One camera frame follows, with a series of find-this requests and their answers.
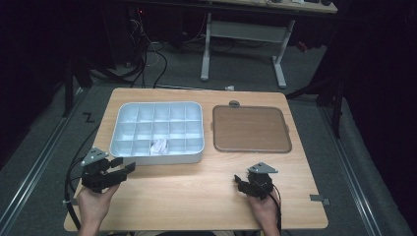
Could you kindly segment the brown tray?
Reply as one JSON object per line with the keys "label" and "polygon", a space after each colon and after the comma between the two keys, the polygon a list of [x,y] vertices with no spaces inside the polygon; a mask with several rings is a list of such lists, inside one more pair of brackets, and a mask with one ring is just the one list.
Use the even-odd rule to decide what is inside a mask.
{"label": "brown tray", "polygon": [[217,105],[212,110],[212,131],[213,145],[219,151],[292,150],[289,128],[277,107]]}

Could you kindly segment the white compartment organizer box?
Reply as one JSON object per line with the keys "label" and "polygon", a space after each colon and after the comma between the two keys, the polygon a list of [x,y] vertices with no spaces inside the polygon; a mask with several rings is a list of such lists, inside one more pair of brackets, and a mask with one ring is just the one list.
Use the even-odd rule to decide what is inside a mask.
{"label": "white compartment organizer box", "polygon": [[[167,154],[149,153],[158,139],[167,140]],[[130,102],[119,108],[109,152],[126,164],[189,164],[202,159],[204,148],[203,109],[197,102]]]}

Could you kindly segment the desk with white legs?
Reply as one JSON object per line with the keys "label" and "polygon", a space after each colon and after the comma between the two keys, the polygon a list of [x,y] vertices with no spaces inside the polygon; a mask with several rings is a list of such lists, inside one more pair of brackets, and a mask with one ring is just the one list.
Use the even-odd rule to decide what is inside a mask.
{"label": "desk with white legs", "polygon": [[[306,13],[335,15],[338,11],[332,0],[202,0],[209,7],[248,7],[250,10],[282,10],[285,13]],[[288,41],[293,32],[294,17],[284,22],[283,26],[273,24],[244,23],[242,20],[213,20],[211,13],[206,15],[205,51],[202,61],[201,80],[209,79],[210,42],[214,37],[242,39],[260,42],[278,43],[280,47],[271,57],[277,84],[286,88],[281,61]]]}

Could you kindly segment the person's left hand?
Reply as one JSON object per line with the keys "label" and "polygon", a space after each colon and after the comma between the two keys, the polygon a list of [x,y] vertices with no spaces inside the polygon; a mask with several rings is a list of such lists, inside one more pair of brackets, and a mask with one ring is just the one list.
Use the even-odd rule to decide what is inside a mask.
{"label": "person's left hand", "polygon": [[104,193],[96,193],[87,187],[81,189],[78,194],[78,204],[83,226],[101,224],[118,189],[118,185],[108,188]]}

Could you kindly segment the metal floor rail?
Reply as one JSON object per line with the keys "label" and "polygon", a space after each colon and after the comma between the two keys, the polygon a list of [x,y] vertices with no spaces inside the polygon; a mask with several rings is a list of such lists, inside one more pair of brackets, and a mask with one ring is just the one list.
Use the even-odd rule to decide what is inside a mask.
{"label": "metal floor rail", "polygon": [[89,92],[77,88],[74,104],[64,106],[64,89],[34,121],[12,158],[0,171],[0,234],[6,235],[37,185],[75,110]]}
{"label": "metal floor rail", "polygon": [[365,196],[365,193],[358,181],[358,178],[343,147],[343,144],[332,129],[329,111],[326,108],[319,108],[319,112],[322,119],[326,123],[327,130],[331,136],[332,142],[337,152],[342,173],[368,235],[383,236],[381,228],[376,221],[374,213],[370,207],[368,198]]}

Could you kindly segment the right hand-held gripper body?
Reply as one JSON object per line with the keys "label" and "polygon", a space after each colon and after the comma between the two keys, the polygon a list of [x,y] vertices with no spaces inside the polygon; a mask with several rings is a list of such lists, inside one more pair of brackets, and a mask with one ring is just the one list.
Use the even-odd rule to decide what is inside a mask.
{"label": "right hand-held gripper body", "polygon": [[259,162],[248,168],[249,193],[251,197],[264,200],[273,190],[270,174],[277,170],[264,162]]}

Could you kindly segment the white sock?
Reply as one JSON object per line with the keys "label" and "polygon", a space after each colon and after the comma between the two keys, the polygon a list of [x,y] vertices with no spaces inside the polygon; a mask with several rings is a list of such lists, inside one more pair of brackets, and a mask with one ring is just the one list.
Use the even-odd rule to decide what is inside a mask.
{"label": "white sock", "polygon": [[168,153],[167,140],[158,139],[151,143],[150,151],[151,155],[165,155]]}

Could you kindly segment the person's right hand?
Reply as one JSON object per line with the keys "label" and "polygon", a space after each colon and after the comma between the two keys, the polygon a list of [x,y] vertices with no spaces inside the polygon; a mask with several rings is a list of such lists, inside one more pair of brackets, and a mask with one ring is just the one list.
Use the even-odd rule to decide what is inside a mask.
{"label": "person's right hand", "polygon": [[248,196],[247,201],[254,218],[262,229],[267,230],[276,227],[278,198],[275,192],[272,192],[263,200]]}

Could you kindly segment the black metal stand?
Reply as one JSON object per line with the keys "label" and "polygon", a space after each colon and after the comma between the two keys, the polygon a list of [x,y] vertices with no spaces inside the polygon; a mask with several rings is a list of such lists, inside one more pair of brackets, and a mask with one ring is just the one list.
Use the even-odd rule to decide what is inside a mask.
{"label": "black metal stand", "polygon": [[331,105],[331,130],[337,138],[340,138],[339,125],[345,82],[346,75],[340,68],[321,64],[307,86],[287,94],[286,98],[294,99],[303,94],[316,94],[316,104],[318,106]]}
{"label": "black metal stand", "polygon": [[70,58],[65,65],[65,110],[64,117],[68,117],[74,106],[74,81],[77,81],[82,89],[92,86],[89,75],[88,61],[85,58]]}

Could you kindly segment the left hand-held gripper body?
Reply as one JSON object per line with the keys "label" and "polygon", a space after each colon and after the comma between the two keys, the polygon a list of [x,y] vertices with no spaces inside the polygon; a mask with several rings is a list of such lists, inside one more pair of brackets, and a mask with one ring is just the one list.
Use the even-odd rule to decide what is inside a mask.
{"label": "left hand-held gripper body", "polygon": [[83,167],[82,184],[96,193],[101,193],[104,189],[118,185],[126,179],[117,179],[114,170],[109,172],[109,154],[97,147],[92,147],[81,162]]}

